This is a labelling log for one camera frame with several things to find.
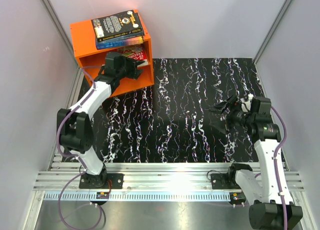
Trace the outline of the red 13-storey treehouse book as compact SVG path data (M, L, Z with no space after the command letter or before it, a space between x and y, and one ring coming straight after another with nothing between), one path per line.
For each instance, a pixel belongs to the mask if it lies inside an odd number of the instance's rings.
M117 53L121 53L123 56L127 58L143 61L143 63L138 65L139 67L146 66L149 64L147 54L142 44L121 47L116 49L115 51Z

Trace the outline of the blue Jane Eyre book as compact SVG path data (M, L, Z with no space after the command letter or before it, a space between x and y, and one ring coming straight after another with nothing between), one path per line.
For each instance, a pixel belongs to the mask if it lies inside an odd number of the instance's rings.
M95 43L97 50L104 50L104 49L111 49L111 48L119 48L119 47L126 47L131 45L138 45L142 44L144 42L144 39L142 36L132 37L128 39L123 39L119 41L114 42L106 42L106 43Z

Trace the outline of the grey-blue hardcover book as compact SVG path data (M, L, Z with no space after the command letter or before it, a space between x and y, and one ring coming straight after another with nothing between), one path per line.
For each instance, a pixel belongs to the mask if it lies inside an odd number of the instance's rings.
M118 41L130 39L130 38L141 37L143 35L144 35L144 32L140 31L140 32L130 33L130 34L126 34L126 35L122 35L122 36L118 36L118 37L114 37L114 38L110 38L102 41L98 41L97 39L95 39L95 43L96 44L112 43L112 42L118 42Z

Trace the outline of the black paperback book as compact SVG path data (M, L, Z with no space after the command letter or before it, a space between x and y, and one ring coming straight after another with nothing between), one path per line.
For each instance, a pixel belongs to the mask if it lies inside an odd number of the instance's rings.
M91 20L98 42L133 36L144 31L141 19L133 9Z

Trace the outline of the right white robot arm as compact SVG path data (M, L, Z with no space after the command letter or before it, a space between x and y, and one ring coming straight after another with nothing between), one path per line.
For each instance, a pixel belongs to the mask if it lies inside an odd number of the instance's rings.
M210 107L215 114L228 113L213 128L227 135L232 128L246 130L258 156L261 182L249 164L233 163L225 173L229 187L240 187L249 203L249 222L255 230L292 230L303 218L301 206L294 203L282 162L282 146L287 133L273 122L275 111L267 97L251 96L247 101L232 95Z

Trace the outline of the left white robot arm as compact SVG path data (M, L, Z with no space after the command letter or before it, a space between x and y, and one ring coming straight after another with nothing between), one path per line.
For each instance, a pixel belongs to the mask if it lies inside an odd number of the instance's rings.
M85 187L101 189L110 180L107 168L94 150L94 133L91 120L100 105L119 87L124 78L137 80L142 74L138 67L142 60L109 52L92 85L83 97L71 107L57 112L56 147L65 158L80 162L83 171L81 180Z

